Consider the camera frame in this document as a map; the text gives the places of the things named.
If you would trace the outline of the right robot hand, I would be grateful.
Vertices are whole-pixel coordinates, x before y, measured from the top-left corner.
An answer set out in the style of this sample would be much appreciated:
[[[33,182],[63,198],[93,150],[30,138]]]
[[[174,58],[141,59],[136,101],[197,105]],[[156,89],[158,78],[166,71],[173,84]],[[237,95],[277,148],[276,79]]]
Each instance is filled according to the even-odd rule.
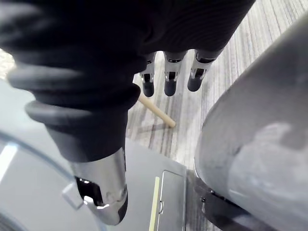
[[[9,83],[34,95],[29,117],[45,125],[73,166],[78,190],[107,225],[125,217],[128,110],[154,93],[165,56],[165,94],[195,50],[190,91],[229,42],[251,0],[3,0],[0,47],[15,60]]]

